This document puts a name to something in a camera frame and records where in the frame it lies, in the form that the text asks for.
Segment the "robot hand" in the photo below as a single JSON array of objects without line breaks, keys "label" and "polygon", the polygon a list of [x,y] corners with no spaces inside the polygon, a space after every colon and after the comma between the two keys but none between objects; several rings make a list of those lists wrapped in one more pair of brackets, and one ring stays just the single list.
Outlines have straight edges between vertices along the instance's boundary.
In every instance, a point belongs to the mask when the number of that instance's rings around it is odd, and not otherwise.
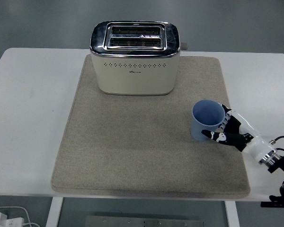
[{"label": "robot hand", "polygon": [[202,130],[202,134],[220,144],[233,146],[249,154],[260,164],[268,165],[277,157],[273,145],[265,141],[258,130],[237,111],[222,105],[225,117],[218,126],[219,131]]}]

